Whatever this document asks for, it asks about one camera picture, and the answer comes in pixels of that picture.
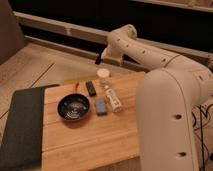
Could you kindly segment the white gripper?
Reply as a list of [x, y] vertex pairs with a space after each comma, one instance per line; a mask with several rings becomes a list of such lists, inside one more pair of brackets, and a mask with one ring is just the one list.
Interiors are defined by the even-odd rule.
[[101, 59], [106, 62], [112, 62], [117, 64], [118, 66], [123, 65], [123, 53], [111, 48], [107, 47], [101, 54]]

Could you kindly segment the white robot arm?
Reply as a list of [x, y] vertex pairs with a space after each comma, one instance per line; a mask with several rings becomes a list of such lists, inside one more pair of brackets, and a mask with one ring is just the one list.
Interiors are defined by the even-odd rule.
[[141, 43], [131, 24], [107, 35], [101, 57], [124, 55], [148, 72], [136, 89], [142, 171], [199, 171], [192, 109], [213, 95], [213, 72], [181, 54]]

